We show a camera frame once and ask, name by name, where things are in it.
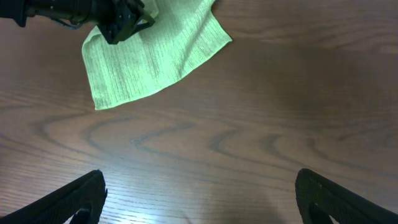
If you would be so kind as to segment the green microfiber cloth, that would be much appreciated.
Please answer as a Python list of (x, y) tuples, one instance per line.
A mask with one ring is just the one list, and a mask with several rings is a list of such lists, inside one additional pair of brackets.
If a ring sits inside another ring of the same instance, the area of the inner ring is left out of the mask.
[(231, 37), (211, 12), (215, 0), (145, 0), (155, 24), (109, 45), (95, 27), (82, 45), (96, 110), (151, 96), (205, 63)]

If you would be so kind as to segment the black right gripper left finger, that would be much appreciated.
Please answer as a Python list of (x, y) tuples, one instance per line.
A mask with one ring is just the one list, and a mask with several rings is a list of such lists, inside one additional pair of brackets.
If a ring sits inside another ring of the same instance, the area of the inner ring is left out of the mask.
[(1, 224), (97, 224), (108, 194), (103, 173), (93, 170), (1, 218)]

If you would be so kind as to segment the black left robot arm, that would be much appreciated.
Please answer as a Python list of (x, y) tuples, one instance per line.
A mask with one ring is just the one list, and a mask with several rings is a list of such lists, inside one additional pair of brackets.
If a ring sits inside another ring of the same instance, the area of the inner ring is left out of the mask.
[(110, 45), (125, 41), (154, 25), (141, 0), (1, 0), (1, 17), (25, 27), (28, 17), (44, 16), (78, 29), (96, 24)]

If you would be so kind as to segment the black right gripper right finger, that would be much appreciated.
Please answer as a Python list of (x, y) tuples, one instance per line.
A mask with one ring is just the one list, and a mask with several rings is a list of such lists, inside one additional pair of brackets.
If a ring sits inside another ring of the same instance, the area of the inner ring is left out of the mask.
[(304, 224), (395, 224), (397, 214), (360, 197), (310, 169), (295, 180), (297, 206)]

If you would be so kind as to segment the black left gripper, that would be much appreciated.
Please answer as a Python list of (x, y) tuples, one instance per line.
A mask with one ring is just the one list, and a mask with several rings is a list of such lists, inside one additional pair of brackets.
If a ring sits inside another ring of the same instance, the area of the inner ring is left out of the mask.
[(141, 0), (92, 0), (90, 19), (107, 43), (116, 45), (154, 25), (144, 7)]

